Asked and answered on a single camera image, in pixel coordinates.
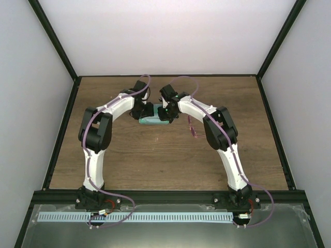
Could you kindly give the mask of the blue-grey glasses case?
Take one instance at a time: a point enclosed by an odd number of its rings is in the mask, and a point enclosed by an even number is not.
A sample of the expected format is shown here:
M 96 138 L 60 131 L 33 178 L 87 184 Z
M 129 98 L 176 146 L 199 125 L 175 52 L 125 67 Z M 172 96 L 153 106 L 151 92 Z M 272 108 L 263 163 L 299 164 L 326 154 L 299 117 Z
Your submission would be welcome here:
M 139 119 L 139 124 L 142 125 L 167 125 L 169 121 L 161 121 L 158 116 L 158 107 L 162 106 L 162 104 L 153 104 L 154 105 L 154 116 L 145 117 Z

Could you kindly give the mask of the pink transparent sunglasses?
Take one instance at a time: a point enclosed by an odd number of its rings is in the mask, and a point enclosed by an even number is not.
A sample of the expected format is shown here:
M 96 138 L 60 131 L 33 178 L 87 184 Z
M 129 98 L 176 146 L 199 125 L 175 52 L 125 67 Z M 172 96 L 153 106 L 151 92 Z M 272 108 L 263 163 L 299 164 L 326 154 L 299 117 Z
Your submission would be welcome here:
M 190 132 L 191 132 L 191 134 L 192 134 L 192 136 L 194 138 L 205 137 L 205 135 L 197 135 L 197 132 L 195 131 L 195 129 L 194 129 L 193 125 L 192 125 L 192 120 L 191 120 L 191 116 L 190 115 L 187 116 L 187 120 L 188 120 L 188 124 L 189 124 L 189 130 L 190 130 Z

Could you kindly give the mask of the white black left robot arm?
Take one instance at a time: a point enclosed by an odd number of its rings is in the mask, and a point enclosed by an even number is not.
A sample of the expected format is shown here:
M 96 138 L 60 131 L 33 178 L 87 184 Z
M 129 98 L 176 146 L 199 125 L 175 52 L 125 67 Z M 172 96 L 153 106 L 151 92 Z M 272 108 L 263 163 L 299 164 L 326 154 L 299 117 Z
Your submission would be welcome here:
M 113 121 L 130 110 L 138 118 L 145 107 L 153 106 L 147 102 L 147 98 L 146 92 L 135 96 L 120 93 L 110 102 L 99 107 L 88 107 L 84 112 L 78 134 L 85 155 L 83 186 L 92 191 L 87 202 L 95 209 L 101 208 L 106 202 L 106 196 L 98 190 L 104 187 L 104 153 L 111 142 Z

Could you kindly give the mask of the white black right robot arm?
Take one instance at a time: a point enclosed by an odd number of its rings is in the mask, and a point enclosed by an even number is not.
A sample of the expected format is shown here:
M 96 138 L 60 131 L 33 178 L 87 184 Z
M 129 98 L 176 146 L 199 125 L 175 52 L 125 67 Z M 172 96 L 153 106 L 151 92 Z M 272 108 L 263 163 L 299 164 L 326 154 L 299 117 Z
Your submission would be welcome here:
M 252 194 L 252 187 L 238 155 L 238 131 L 228 109 L 206 105 L 186 92 L 179 94 L 162 89 L 160 93 L 163 106 L 158 112 L 161 120 L 172 122 L 183 113 L 203 124 L 208 144 L 218 152 L 224 165 L 230 203 L 235 208 L 242 208 Z

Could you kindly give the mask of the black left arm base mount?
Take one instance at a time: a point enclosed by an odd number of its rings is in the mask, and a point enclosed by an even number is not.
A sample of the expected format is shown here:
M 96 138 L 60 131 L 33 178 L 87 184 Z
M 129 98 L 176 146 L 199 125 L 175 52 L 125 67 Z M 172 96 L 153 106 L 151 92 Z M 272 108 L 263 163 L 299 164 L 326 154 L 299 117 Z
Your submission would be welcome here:
M 102 209 L 119 209 L 121 203 L 115 196 L 109 196 L 99 191 L 91 191 L 85 187 L 77 190 L 76 209 L 97 211 Z

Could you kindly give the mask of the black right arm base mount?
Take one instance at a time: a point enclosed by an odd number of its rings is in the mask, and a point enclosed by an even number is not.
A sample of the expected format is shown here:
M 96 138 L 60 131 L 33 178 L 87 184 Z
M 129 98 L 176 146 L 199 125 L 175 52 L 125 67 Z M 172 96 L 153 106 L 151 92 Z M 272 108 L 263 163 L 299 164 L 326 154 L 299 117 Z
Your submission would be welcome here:
M 255 195 L 239 197 L 234 193 L 228 191 L 220 191 L 212 194 L 212 204 L 217 209 L 227 209 L 228 211 L 244 211 L 249 210 L 251 206 L 253 209 L 260 209 L 261 204 L 255 201 Z

